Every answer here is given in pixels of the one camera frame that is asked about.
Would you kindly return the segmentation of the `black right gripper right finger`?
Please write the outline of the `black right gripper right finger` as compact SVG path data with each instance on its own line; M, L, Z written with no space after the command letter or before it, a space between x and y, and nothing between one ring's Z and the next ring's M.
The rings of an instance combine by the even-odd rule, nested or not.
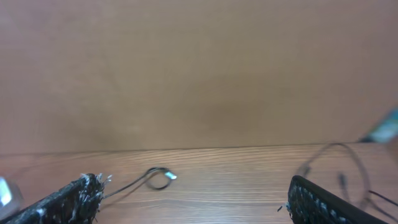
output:
M294 224L384 224L385 221L355 207L301 175L290 182L284 207Z

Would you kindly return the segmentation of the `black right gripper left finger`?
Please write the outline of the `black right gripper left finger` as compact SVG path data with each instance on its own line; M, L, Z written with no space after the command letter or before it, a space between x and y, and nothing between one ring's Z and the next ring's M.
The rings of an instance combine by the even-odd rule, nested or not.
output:
M92 224L111 181L82 174L58 191L1 220L1 224Z

